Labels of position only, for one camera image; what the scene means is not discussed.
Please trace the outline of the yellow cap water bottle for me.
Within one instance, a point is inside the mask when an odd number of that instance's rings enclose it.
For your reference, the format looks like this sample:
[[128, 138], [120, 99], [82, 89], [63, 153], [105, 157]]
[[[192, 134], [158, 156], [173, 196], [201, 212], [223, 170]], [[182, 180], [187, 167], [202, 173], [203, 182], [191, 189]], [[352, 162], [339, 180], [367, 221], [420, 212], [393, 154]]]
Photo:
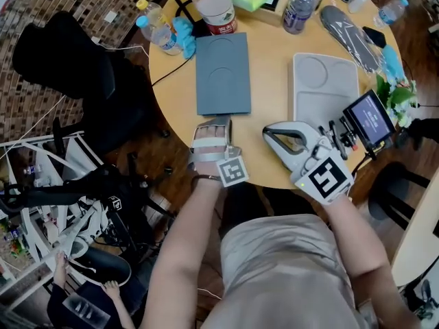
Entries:
[[141, 16], [148, 17], [153, 26], [160, 27], [167, 24], [167, 17], [163, 14], [162, 7], [159, 4], [147, 0], [138, 0], [136, 7]]

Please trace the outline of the person's beige shirt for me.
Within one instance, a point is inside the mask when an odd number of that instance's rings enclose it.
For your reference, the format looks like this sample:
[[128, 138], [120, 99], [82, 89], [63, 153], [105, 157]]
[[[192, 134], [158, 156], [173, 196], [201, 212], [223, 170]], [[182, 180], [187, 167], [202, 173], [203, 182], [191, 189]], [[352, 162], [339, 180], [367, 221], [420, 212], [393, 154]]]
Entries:
[[201, 329], [367, 329], [332, 231], [316, 215], [264, 217], [221, 243], [224, 295]]

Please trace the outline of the black stool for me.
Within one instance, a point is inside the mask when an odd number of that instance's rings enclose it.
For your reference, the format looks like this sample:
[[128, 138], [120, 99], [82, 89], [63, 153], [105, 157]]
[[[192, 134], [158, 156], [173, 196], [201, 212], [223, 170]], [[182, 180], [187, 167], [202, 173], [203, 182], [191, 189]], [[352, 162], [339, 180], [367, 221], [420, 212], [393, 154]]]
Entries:
[[409, 171], [401, 162], [387, 164], [374, 180], [368, 196], [368, 210], [377, 220], [391, 219], [405, 230], [415, 209], [405, 202], [410, 182], [427, 188], [430, 180]]

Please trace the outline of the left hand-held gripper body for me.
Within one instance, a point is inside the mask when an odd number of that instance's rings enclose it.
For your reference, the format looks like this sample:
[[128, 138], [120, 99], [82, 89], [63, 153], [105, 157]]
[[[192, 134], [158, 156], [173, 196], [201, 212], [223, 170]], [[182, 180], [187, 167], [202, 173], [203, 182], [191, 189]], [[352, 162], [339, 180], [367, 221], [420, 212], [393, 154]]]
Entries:
[[241, 155], [241, 149], [233, 146], [231, 157], [224, 158], [224, 152], [210, 152], [210, 153], [190, 153], [189, 167], [196, 169], [196, 163], [214, 163], [216, 167], [216, 176], [222, 179], [222, 186], [229, 187], [240, 184], [249, 179], [249, 175]]

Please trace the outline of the person's left forearm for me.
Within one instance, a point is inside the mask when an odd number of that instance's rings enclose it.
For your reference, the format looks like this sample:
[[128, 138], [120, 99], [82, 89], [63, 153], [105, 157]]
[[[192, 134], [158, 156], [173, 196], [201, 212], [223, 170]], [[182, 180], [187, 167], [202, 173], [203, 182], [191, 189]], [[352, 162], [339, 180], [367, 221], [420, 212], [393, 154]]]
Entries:
[[195, 164], [198, 179], [162, 244], [152, 270], [139, 329], [191, 329], [198, 300], [198, 274], [209, 243], [222, 183], [213, 162]]

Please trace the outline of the blue-grey tray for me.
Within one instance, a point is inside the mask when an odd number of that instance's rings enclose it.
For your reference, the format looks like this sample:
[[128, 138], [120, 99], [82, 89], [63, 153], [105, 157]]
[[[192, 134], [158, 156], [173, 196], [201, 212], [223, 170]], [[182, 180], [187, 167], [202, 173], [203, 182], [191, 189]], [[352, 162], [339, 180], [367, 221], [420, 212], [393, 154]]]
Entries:
[[251, 90], [245, 33], [196, 40], [197, 114], [250, 114]]

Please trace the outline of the blue flower pot plant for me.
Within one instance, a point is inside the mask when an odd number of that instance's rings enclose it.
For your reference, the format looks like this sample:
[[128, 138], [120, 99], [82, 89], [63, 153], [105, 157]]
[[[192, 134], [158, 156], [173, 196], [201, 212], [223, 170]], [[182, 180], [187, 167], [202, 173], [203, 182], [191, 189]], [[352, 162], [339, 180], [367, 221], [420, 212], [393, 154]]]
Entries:
[[413, 121], [411, 108], [418, 105], [416, 82], [407, 78], [397, 52], [390, 45], [381, 50], [376, 81], [377, 95], [391, 122], [408, 128]]

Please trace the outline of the white round table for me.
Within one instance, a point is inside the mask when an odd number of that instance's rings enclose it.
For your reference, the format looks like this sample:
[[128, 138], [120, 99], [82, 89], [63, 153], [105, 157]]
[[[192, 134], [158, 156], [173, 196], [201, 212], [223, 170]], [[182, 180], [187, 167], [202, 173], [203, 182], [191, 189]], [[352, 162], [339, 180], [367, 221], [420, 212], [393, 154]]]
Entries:
[[398, 287], [424, 273], [439, 257], [439, 169], [430, 180], [404, 231], [392, 260], [392, 276]]

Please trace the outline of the black small device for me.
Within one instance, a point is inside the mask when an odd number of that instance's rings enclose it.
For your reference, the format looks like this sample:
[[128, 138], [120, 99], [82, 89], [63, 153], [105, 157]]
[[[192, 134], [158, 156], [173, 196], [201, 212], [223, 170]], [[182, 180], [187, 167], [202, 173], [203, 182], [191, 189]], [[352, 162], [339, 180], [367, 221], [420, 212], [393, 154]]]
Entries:
[[367, 39], [377, 47], [383, 49], [387, 45], [385, 35], [382, 32], [366, 26], [362, 27], [362, 29], [365, 35], [367, 35]]

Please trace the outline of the clear bottle blue cap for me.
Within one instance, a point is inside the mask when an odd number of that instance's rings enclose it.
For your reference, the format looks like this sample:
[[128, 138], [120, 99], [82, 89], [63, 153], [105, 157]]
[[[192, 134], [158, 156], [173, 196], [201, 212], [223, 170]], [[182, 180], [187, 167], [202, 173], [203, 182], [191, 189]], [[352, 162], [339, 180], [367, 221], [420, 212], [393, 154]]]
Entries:
[[171, 31], [168, 24], [143, 15], [136, 19], [136, 26], [141, 30], [146, 40], [159, 47], [166, 54], [175, 56], [182, 51], [177, 43], [175, 33]]

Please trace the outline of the black wrist band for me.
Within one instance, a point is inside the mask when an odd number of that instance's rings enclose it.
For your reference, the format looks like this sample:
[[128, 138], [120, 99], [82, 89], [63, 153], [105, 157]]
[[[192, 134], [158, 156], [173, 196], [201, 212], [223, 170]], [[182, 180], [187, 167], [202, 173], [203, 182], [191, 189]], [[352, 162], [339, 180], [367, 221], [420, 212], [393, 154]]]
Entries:
[[219, 182], [220, 184], [222, 184], [222, 179], [220, 176], [216, 176], [216, 175], [204, 175], [204, 174], [200, 174], [200, 175], [196, 175], [191, 179], [191, 184], [192, 185], [196, 185], [198, 183], [199, 180], [211, 180], [211, 181], [215, 181], [215, 182]]

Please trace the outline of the black desk lamp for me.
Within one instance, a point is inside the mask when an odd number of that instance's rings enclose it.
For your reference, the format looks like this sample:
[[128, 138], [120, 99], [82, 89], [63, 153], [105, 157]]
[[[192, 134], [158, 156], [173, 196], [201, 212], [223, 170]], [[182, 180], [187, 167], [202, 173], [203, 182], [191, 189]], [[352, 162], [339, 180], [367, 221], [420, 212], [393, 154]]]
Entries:
[[177, 6], [178, 6], [177, 11], [180, 10], [181, 12], [183, 12], [184, 15], [192, 23], [192, 25], [193, 25], [192, 36], [194, 36], [195, 38], [199, 38], [199, 37], [211, 35], [211, 32], [210, 32], [207, 24], [202, 19], [200, 19], [199, 21], [195, 21], [193, 19], [193, 17], [191, 16], [190, 12], [186, 8], [189, 1], [184, 2], [184, 3], [181, 0], [174, 0], [174, 1], [177, 3]]

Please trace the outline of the light grey tray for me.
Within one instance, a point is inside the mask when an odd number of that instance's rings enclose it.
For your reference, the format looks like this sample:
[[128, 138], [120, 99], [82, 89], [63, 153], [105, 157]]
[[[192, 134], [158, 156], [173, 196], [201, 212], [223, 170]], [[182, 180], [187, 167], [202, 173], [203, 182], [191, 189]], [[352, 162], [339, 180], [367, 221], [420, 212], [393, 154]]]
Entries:
[[343, 110], [359, 97], [357, 65], [343, 58], [296, 53], [288, 64], [288, 115], [318, 129], [334, 121], [338, 131]]

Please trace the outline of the white shell seat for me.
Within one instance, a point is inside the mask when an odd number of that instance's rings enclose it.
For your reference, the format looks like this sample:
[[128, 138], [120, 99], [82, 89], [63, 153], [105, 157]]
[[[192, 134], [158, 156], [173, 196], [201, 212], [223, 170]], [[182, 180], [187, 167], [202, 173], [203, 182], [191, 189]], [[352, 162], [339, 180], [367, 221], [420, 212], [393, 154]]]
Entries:
[[131, 278], [130, 264], [120, 256], [90, 247], [80, 257], [69, 258], [73, 275], [95, 285], [115, 281], [121, 287]]

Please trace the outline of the tall black office chair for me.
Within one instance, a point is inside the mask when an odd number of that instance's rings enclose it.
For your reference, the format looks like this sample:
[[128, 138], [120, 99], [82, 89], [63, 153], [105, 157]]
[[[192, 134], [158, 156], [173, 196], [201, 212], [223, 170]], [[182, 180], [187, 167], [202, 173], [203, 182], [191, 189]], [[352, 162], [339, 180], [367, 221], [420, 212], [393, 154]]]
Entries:
[[82, 131], [97, 154], [105, 155], [148, 130], [163, 138], [158, 106], [143, 66], [122, 51], [96, 45], [72, 14], [55, 13], [43, 27], [28, 24], [14, 48], [12, 66], [24, 80], [82, 102], [78, 123], [52, 130], [56, 147], [63, 137]]

